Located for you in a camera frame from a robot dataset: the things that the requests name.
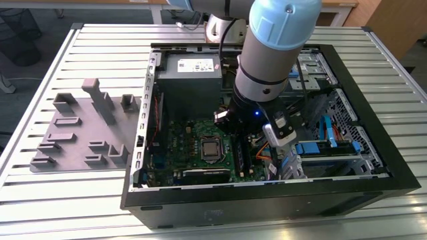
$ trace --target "sticker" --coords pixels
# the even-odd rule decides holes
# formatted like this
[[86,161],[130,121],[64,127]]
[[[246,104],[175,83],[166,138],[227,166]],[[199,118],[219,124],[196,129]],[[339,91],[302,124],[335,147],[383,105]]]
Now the sticker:
[[179,73],[214,72],[214,59],[180,59]]
[[268,169],[272,172],[272,174],[276,175],[278,168],[275,167],[275,165],[272,163],[270,163]]
[[356,6],[355,3],[340,3],[339,5],[340,5],[340,6],[346,6],[346,7],[354,7],[354,6]]

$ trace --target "gray plastic block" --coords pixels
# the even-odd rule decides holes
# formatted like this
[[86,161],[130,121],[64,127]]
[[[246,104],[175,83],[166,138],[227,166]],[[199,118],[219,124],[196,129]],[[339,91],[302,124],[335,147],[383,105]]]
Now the gray plastic block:
[[104,97],[104,100],[108,104],[110,109],[115,110],[115,104],[114,104],[112,98],[108,95],[108,92],[102,92],[102,94],[103,94],[103,97]]
[[128,162],[130,151],[124,144],[122,144],[120,152],[115,149],[114,145],[110,145],[108,157],[111,158],[114,164],[127,164]]
[[110,147],[106,141],[90,141],[87,146],[92,152],[107,151]]
[[112,114],[112,109],[110,107],[108,101],[104,99],[104,94],[100,91],[100,81],[98,78],[87,78],[84,79],[81,85],[83,91],[86,91],[94,100],[94,106],[98,112],[100,113],[106,123],[108,125],[116,124],[116,119]]
[[49,156],[33,157],[29,163],[35,168],[52,168],[56,165],[56,161]]
[[75,142],[76,141],[76,134],[71,133],[51,133],[47,136],[48,142]]
[[37,150],[47,153],[59,153],[61,151],[61,146],[56,142],[41,142],[37,146]]
[[53,99],[53,106],[60,113],[72,113],[72,104],[76,104],[77,101],[71,93],[59,93]]
[[72,117],[60,117],[55,119],[53,124],[60,127],[60,126],[79,126],[81,125],[81,119],[77,116]]
[[[114,145],[119,152],[119,148],[122,147],[122,145],[124,145],[126,149],[131,150],[130,155],[132,154],[140,114],[139,111],[124,112],[122,107],[122,97],[111,97],[114,110],[110,110],[110,112],[116,119],[116,124],[107,125],[103,116],[92,106],[92,99],[87,97],[76,98],[75,100],[76,104],[71,104],[73,113],[67,116],[59,111],[55,113],[41,141],[43,143],[57,143],[60,145],[60,151],[44,153],[39,150],[36,153],[36,157],[49,156],[52,159],[55,159],[57,164],[52,167],[35,167],[31,165],[29,170],[35,173],[116,170],[126,168],[126,164],[115,163],[116,159],[114,161],[114,159],[108,157],[108,150],[110,145]],[[138,107],[140,107],[142,99],[136,97],[135,100]],[[77,117],[81,121],[81,124],[56,125],[56,120],[64,119],[64,117]],[[75,134],[76,138],[75,141],[48,141],[48,137],[52,134],[53,137],[57,134]],[[100,145],[106,147],[98,148],[99,150],[92,151],[88,146],[90,143],[94,142],[106,142],[107,146],[104,143],[102,143]],[[92,156],[94,154],[103,155],[106,164],[87,164],[87,156]]]
[[120,104],[126,113],[136,112],[139,110],[139,105],[132,94],[123,94]]
[[107,160],[102,154],[88,155],[84,157],[87,165],[98,167],[107,164]]

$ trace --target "white cable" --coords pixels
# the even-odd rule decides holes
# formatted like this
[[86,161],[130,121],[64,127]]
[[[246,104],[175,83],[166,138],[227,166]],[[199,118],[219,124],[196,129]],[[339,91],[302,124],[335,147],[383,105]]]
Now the white cable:
[[187,27],[187,26],[186,26],[182,22],[179,22],[179,21],[178,21],[175,24],[176,24],[176,26],[178,26],[179,28],[187,29],[187,30],[190,30],[190,31],[194,31],[194,30],[196,30],[196,29],[199,28],[200,23],[202,23],[202,19],[203,19],[203,13],[200,13],[199,22],[198,22],[198,25],[196,25],[194,28]]
[[21,79],[32,79],[32,80],[40,80],[43,81],[43,78],[35,78],[35,77],[17,77],[17,78],[7,78],[7,80],[21,80]]

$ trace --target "motherboard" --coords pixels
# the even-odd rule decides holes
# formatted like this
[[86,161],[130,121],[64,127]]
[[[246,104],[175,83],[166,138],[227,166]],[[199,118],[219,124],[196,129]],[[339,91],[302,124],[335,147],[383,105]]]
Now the motherboard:
[[[234,149],[234,137],[226,135],[214,125],[211,119],[188,121],[171,121],[167,135],[167,154],[164,157],[154,156],[155,179],[160,187],[187,185],[186,179],[192,176],[200,181],[202,176],[228,178],[220,182],[240,183],[263,181],[266,179],[264,165],[254,164],[250,171],[235,159],[239,154]],[[255,161],[256,149],[248,149]]]

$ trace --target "green circuit board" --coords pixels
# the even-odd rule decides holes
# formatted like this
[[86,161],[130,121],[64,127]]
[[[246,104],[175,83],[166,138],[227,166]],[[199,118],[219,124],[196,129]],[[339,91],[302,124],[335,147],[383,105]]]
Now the green circuit board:
[[[202,142],[214,139],[220,142],[222,156],[215,163],[203,160]],[[264,167],[255,165],[254,173],[236,174],[232,151],[232,138],[214,125],[211,119],[192,121],[171,121],[167,137],[168,151],[166,155],[166,167],[156,172],[156,181],[162,186],[175,186],[174,172],[186,169],[224,168],[231,171],[230,182],[252,182],[264,180]]]

